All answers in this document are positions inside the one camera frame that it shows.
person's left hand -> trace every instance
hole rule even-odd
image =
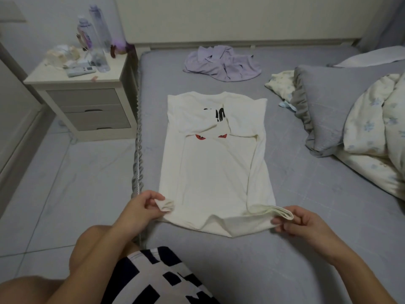
[[[132,240],[152,219],[161,218],[167,213],[160,211],[155,199],[162,201],[165,197],[148,190],[131,199],[113,224],[113,228],[123,233],[128,241]]]

black and white fabric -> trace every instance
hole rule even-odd
[[[219,304],[168,247],[120,259],[101,304]]]

crumpled purple shirt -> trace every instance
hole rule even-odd
[[[253,56],[237,55],[230,46],[199,47],[187,56],[183,71],[210,75],[224,82],[249,80],[262,72]]]

curtain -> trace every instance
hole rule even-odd
[[[405,0],[384,4],[357,44],[362,52],[405,44]]]

white headboard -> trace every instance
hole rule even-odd
[[[361,38],[383,1],[116,0],[116,3],[126,40],[148,45]]]

